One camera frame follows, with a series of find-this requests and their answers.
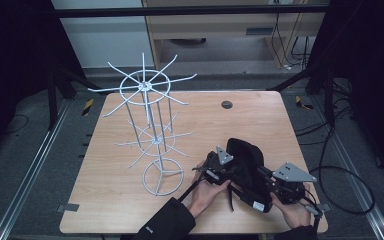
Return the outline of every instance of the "metal bracket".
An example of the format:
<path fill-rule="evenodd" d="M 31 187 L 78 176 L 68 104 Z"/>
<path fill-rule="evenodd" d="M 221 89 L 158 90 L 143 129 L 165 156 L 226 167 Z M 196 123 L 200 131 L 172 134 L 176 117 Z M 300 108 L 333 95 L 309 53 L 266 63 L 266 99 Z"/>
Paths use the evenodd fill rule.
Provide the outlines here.
<path fill-rule="evenodd" d="M 219 146 L 217 146 L 217 155 L 219 157 L 220 165 L 224 165 L 233 160 L 233 156 Z"/>
<path fill-rule="evenodd" d="M 273 172 L 273 177 L 285 182 L 317 182 L 317 178 L 304 172 L 290 162 L 286 162 Z"/>
<path fill-rule="evenodd" d="M 65 211 L 77 212 L 79 209 L 79 204 L 67 203 L 65 205 L 58 205 L 55 209 L 55 212 L 63 213 Z"/>

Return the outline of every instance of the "wooden table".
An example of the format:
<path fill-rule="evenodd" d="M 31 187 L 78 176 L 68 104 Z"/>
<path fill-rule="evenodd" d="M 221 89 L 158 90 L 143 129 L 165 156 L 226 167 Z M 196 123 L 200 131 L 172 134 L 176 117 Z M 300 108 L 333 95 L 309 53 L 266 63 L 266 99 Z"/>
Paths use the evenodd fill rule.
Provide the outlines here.
<path fill-rule="evenodd" d="M 165 157 L 175 159 L 184 169 L 184 182 L 169 196 L 154 196 L 145 190 L 142 173 L 155 157 L 144 156 L 129 168 L 141 151 L 136 145 L 115 143 L 136 141 L 129 115 L 123 106 L 109 117 L 98 120 L 89 148 L 73 188 L 69 203 L 79 204 L 77 212 L 65 211 L 60 230 L 63 233 L 136 233 L 170 198 L 180 197 L 190 186 L 195 174 L 191 169 L 204 160 L 216 146 L 226 148 L 227 140 L 239 138 L 258 146 L 264 154 L 265 166 L 276 170 L 289 161 L 307 170 L 282 98 L 278 92 L 171 92 L 170 96 L 189 105 L 171 101 L 175 134 L 194 131 L 177 137 L 175 148 L 188 156 L 171 151 Z M 223 101 L 233 107 L 224 109 Z M 108 95 L 102 109 L 106 114 L 122 102 L 120 94 Z M 144 109 L 129 104 L 135 124 Z M 168 111 L 161 106 L 161 112 Z M 167 186 L 172 177 L 164 178 Z M 184 203 L 190 202 L 189 195 Z M 273 207 L 262 214 L 236 196 L 234 212 L 230 211 L 227 193 L 219 195 L 214 204 L 197 220 L 192 233 L 276 233 L 289 230 L 281 212 Z M 319 232 L 327 230 L 326 219 Z"/>

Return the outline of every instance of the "black sleeve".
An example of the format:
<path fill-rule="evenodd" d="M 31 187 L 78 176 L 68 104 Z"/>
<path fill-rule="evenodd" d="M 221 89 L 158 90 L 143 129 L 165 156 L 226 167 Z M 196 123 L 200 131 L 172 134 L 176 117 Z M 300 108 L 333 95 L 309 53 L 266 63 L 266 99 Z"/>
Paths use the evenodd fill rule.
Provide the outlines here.
<path fill-rule="evenodd" d="M 317 232 L 312 226 L 298 227 L 290 231 L 279 233 L 274 240 L 317 240 Z"/>
<path fill-rule="evenodd" d="M 177 240 L 188 235 L 194 227 L 195 219 L 189 210 L 171 198 L 132 240 Z"/>

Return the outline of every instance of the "human hand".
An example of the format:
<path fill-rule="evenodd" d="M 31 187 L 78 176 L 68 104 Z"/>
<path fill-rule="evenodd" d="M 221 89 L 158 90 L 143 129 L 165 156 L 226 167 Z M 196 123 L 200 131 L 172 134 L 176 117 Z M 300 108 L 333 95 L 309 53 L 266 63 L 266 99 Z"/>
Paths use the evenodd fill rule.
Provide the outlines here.
<path fill-rule="evenodd" d="M 307 191 L 310 191 L 309 184 L 304 183 L 304 187 Z M 307 191 L 305 192 L 305 196 L 308 198 L 309 194 Z M 273 199 L 273 204 L 283 213 L 283 217 L 291 229 L 310 225 L 311 214 L 305 208 L 305 205 L 309 204 L 306 200 L 301 199 L 299 203 L 284 205 L 274 193 L 271 192 L 270 196 Z"/>
<path fill-rule="evenodd" d="M 205 163 L 205 160 L 198 164 L 198 168 L 202 167 Z M 198 180 L 201 172 L 196 171 L 195 177 L 192 180 L 194 183 Z M 219 193 L 227 189 L 227 186 L 230 184 L 230 180 L 225 181 L 222 185 L 210 184 L 207 180 L 202 180 L 196 186 L 196 188 L 192 192 L 192 202 L 187 207 L 191 212 L 194 218 L 197 218 L 201 215 L 202 212 L 205 211 L 217 197 Z"/>

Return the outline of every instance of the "gray floor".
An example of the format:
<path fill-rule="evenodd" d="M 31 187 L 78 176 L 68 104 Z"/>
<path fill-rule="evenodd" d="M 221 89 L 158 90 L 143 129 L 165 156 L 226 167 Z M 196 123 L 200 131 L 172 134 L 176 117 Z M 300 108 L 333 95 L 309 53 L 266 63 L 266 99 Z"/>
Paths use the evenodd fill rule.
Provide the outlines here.
<path fill-rule="evenodd" d="M 179 55 L 178 64 L 167 69 L 171 69 L 171 75 L 189 74 L 183 71 L 183 67 L 199 74 L 197 79 L 193 81 L 174 84 L 173 90 L 262 90 L 275 86 L 293 74 L 288 70 L 276 69 L 267 55 L 268 46 L 254 40 L 233 39 L 232 41 L 220 42 L 218 39 L 208 39 L 206 45 L 200 46 L 166 44 L 167 61 L 170 61 L 172 53 Z M 217 45 L 231 46 L 231 44 L 237 47 L 235 49 L 242 47 L 244 49 L 233 55 L 227 53 L 228 48 L 217 51 L 214 49 Z M 252 46 L 254 50 L 249 51 L 246 48 L 247 44 Z M 188 55 L 187 53 L 191 49 L 193 49 L 194 54 Z M 259 53 L 248 55 L 250 52 L 258 52 L 257 50 L 265 54 L 261 56 Z M 199 56 L 206 56 L 205 54 L 209 52 L 211 52 L 209 54 L 211 57 L 207 58 L 207 64 L 211 64 L 213 67 L 201 68 L 202 63 Z M 226 62 L 229 62 L 229 59 L 235 64 L 231 63 L 232 65 L 226 67 Z M 262 68 L 265 68 L 264 71 L 260 70 L 260 64 L 263 66 Z M 90 80 L 102 87 L 114 86 L 119 81 L 117 78 L 93 78 Z M 82 163 L 82 157 L 87 150 L 87 143 L 90 140 L 90 135 L 93 134 L 101 106 L 105 100 L 103 95 L 88 92 L 81 85 L 74 85 L 78 90 L 74 100 L 63 101 L 60 98 L 59 106 L 68 104 L 67 116 L 12 228 L 10 234 L 12 239 L 100 239 L 98 234 L 69 236 L 62 234 L 59 231 L 62 214 L 55 212 L 59 204 L 65 204 L 68 201 Z M 322 114 L 320 114 L 321 110 L 317 109 L 321 105 L 323 93 L 306 96 L 302 89 L 304 85 L 305 81 L 299 82 L 282 93 L 295 130 L 324 121 Z M 304 104 L 312 104 L 316 109 L 308 110 L 296 106 L 295 97 L 297 95 L 301 96 Z M 94 99 L 91 111 L 88 116 L 82 116 L 83 107 L 86 101 L 91 98 Z M 346 107 L 348 107 L 348 103 L 340 101 L 336 111 Z M 39 92 L 18 104 L 17 116 L 14 117 L 7 130 L 11 133 L 2 137 L 0 142 L 0 220 L 45 138 L 48 117 L 46 92 Z M 376 231 L 374 231 L 376 224 L 384 223 L 384 169 L 376 166 L 375 156 L 370 146 L 359 130 L 357 123 L 351 117 L 352 111 L 347 112 L 341 118 L 337 118 L 335 135 L 327 144 L 323 165 L 349 167 L 346 165 L 348 159 L 352 167 L 355 167 L 355 173 L 361 176 L 367 185 L 373 189 L 377 212 L 357 216 L 333 206 L 333 210 L 326 213 L 329 230 L 321 234 L 320 239 L 384 239 L 382 236 L 377 236 Z M 327 132 L 328 129 L 323 127 L 311 134 L 298 137 L 309 169 L 318 166 L 323 144 L 308 145 L 308 143 L 323 142 Z M 334 170 L 323 170 L 322 174 L 326 192 L 335 202 L 354 211 L 362 209 L 361 200 L 359 200 L 361 193 L 358 191 L 357 194 L 355 193 L 355 189 L 358 189 L 358 183 L 353 183 L 354 178 Z M 321 201 L 328 202 L 320 185 L 316 185 L 316 190 Z M 379 218 L 377 213 L 381 213 L 382 218 Z M 107 238 L 109 237 L 117 238 L 114 235 L 107 236 Z"/>

